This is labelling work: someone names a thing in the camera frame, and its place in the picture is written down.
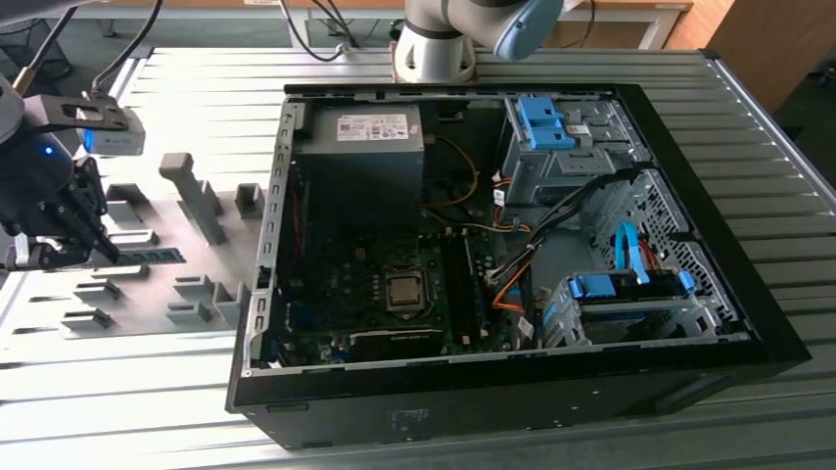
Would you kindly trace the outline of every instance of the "aluminum table surface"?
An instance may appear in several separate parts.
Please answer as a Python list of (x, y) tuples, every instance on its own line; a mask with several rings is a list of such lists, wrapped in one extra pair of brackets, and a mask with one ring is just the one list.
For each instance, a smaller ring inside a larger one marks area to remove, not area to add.
[[(813, 360), (661, 418), (289, 453), (224, 411), (232, 332), (73, 341), (32, 334), (24, 347), (0, 350), (4, 468), (836, 466), (836, 199), (725, 66), (695, 52), (579, 50), (543, 51), (521, 65), (480, 53), (480, 63), (483, 81), (644, 86)], [(323, 65), (292, 50), (157, 49), (125, 66), (113, 92), (145, 123), (149, 152), (189, 151), (199, 177), (224, 190), (265, 186), (285, 84), (388, 82), (389, 73), (384, 50)], [(103, 172), (136, 164), (121, 160)], [(25, 282), (11, 276), (0, 307)]]

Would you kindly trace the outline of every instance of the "desk leg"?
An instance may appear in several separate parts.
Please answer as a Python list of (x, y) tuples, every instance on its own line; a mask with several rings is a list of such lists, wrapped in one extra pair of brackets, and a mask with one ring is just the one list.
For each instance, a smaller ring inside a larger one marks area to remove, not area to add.
[(648, 26), (648, 30), (641, 38), (639, 49), (661, 49), (665, 47), (668, 36), (676, 25), (679, 10), (660, 10), (656, 20)]
[(116, 29), (113, 29), (113, 23), (116, 23), (115, 20), (96, 20), (101, 37), (116, 36)]
[[(304, 41), (304, 43), (311, 45), (311, 33), (308, 31), (308, 20), (311, 20), (311, 10), (307, 8), (291, 8), (289, 9), (289, 17), (292, 18), (292, 23), (296, 25), (296, 29), (299, 30), (299, 37)], [(300, 48), (299, 40), (289, 33), (289, 42), (292, 43), (292, 47)]]

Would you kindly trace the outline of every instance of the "wooden cabinet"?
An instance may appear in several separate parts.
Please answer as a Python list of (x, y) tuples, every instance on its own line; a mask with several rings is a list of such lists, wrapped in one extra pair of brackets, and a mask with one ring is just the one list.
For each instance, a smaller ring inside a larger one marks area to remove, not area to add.
[(695, 0), (667, 48), (715, 50), (775, 112), (836, 43), (836, 0)]

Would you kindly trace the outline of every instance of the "power cable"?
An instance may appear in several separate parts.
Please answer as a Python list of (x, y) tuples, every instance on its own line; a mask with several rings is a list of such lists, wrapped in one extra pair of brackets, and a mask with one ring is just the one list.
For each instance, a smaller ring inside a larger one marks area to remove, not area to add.
[(61, 15), (60, 20), (55, 24), (55, 27), (49, 31), (47, 38), (43, 40), (43, 44), (40, 44), (40, 47), (37, 48), (37, 51), (35, 52), (35, 56), (32, 57), (32, 61), (29, 62), (29, 65), (25, 66), (21, 69), (20, 73), (17, 74), (13, 87), (15, 87), (15, 91), (17, 91), (17, 93), (21, 96), (24, 95), (24, 93), (27, 93), (27, 90), (29, 89), (29, 85), (32, 84), (32, 81), (35, 80), (35, 76), (37, 75), (37, 69), (40, 69), (40, 66), (43, 64), (43, 59), (47, 57), (47, 53), (49, 52), (49, 49), (55, 45), (57, 36), (64, 30), (67, 23), (73, 18), (73, 15), (76, 14), (76, 10), (79, 10), (79, 7), (72, 7), (64, 12), (64, 15)]
[(121, 54), (119, 54), (116, 59), (113, 59), (113, 62), (111, 62), (109, 66), (107, 66), (107, 68), (101, 71), (101, 73), (96, 75), (96, 78), (93, 78), (93, 85), (91, 88), (95, 92), (101, 91), (101, 88), (104, 86), (104, 81), (119, 70), (119, 68), (123, 66), (123, 64), (128, 60), (128, 57), (131, 57), (131, 54), (133, 54), (133, 51), (136, 50), (141, 42), (145, 40), (145, 36), (148, 36), (148, 32), (152, 30), (155, 22), (157, 21), (157, 16), (160, 15), (161, 2), (163, 0), (157, 0), (155, 2), (152, 13), (148, 16), (148, 19), (145, 20), (145, 24), (143, 24), (143, 28), (140, 29), (140, 32), (136, 33), (133, 40), (128, 44), (128, 47), (124, 48), (124, 50), (121, 51)]

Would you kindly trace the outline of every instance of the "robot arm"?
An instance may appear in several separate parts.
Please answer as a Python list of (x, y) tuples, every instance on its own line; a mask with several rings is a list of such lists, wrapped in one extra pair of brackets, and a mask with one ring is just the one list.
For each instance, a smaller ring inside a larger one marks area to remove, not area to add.
[(395, 52), (399, 79), (461, 82), (476, 66), (472, 41), (509, 61), (531, 56), (551, 33), (563, 0), (409, 0)]

